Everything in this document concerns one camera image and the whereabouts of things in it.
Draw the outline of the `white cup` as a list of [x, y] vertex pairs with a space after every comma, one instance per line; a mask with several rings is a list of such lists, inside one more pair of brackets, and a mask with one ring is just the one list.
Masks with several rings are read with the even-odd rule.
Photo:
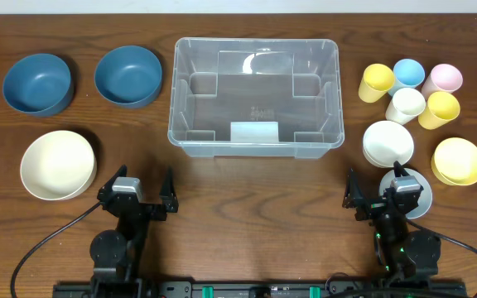
[[404, 125], [420, 115], [426, 108], [424, 96], [416, 89], [399, 89], [385, 112], [388, 121]]

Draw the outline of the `light blue cup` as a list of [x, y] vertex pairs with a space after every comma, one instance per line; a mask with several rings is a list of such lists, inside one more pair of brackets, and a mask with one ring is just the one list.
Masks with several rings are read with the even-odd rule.
[[393, 67], [395, 82], [388, 94], [393, 96], [399, 89], [415, 89], [426, 78], [423, 66], [413, 59], [399, 60]]

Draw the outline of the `white small bowl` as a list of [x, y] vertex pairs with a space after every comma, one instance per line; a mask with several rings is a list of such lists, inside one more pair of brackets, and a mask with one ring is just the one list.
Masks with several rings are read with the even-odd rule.
[[379, 121], [364, 132], [364, 157], [374, 166], [391, 168], [395, 161], [404, 165], [412, 158], [413, 152], [412, 135], [401, 124]]

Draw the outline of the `grey small bowl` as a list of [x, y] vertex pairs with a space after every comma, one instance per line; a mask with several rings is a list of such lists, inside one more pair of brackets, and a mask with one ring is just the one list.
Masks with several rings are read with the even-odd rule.
[[[406, 172], [409, 175], [413, 175], [416, 178], [416, 180], [420, 183], [420, 185], [423, 187], [422, 193], [418, 199], [418, 206], [414, 210], [406, 214], [406, 217], [408, 219], [417, 219], [423, 216], [424, 214], [426, 214], [431, 207], [431, 204], [432, 204], [431, 186], [426, 180], [426, 178], [423, 175], [421, 175], [419, 172], [410, 168], [406, 168]], [[379, 186], [379, 191], [378, 191], [380, 195], [382, 195], [383, 192], [391, 185], [391, 182], [394, 177], [395, 177], [394, 170], [390, 170], [382, 178], [380, 182], [380, 186]]]

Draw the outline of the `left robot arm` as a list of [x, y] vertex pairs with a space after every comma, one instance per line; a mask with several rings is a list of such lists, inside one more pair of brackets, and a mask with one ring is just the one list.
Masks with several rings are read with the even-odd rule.
[[90, 244], [93, 278], [100, 281], [134, 280], [150, 222], [165, 221], [179, 209], [172, 170], [166, 172], [161, 186], [160, 204], [146, 203], [141, 181], [127, 173], [128, 168], [121, 166], [97, 195], [103, 210], [118, 219], [116, 228], [99, 233]]

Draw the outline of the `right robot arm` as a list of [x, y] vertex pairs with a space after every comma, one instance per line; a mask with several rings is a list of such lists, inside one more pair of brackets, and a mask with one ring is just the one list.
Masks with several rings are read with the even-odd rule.
[[382, 286], [434, 276], [441, 255], [438, 237], [408, 230], [406, 214], [418, 206], [424, 187], [399, 162], [394, 163], [393, 170], [390, 186], [372, 199], [364, 195], [357, 175], [350, 170], [342, 203], [344, 208], [356, 210], [356, 220], [368, 220], [375, 227], [375, 254], [388, 271]]

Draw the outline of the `yellow cup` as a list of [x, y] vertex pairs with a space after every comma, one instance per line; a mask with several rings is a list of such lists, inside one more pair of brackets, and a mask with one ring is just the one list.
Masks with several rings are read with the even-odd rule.
[[439, 128], [456, 118], [460, 114], [460, 103], [453, 94], [435, 92], [426, 101], [424, 111], [417, 121], [427, 130]]
[[365, 103], [381, 99], [395, 84], [393, 70], [383, 64], [371, 64], [363, 73], [359, 85], [359, 98]]

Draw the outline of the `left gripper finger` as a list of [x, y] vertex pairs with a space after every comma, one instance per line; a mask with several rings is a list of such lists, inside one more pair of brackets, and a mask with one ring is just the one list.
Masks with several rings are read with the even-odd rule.
[[165, 206], [167, 213], [177, 213], [179, 203], [173, 183], [173, 172], [169, 167], [166, 172], [166, 178], [161, 186], [159, 197]]
[[99, 202], [107, 202], [109, 196], [113, 193], [113, 184], [118, 177], [125, 177], [128, 172], [126, 165], [119, 167], [117, 172], [99, 189], [97, 200]]

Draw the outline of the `yellow small bowl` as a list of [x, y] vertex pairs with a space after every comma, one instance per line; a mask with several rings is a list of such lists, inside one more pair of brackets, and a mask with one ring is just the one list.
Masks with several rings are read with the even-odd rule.
[[464, 138], [447, 138], [436, 147], [431, 170], [446, 185], [477, 183], [477, 146]]

